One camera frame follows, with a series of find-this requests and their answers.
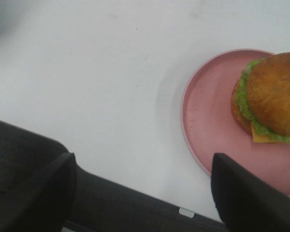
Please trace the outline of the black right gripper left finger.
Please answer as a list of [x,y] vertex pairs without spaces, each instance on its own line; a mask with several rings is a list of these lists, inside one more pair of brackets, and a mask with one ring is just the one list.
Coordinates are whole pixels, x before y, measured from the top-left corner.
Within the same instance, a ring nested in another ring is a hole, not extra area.
[[76,193],[76,160],[63,153],[0,196],[0,232],[59,232]]

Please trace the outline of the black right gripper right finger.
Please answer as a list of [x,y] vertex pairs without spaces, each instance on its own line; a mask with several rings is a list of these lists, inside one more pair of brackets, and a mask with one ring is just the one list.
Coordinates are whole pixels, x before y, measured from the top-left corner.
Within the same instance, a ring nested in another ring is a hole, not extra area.
[[290,197],[258,179],[224,153],[213,157],[211,191],[231,232],[290,232]]

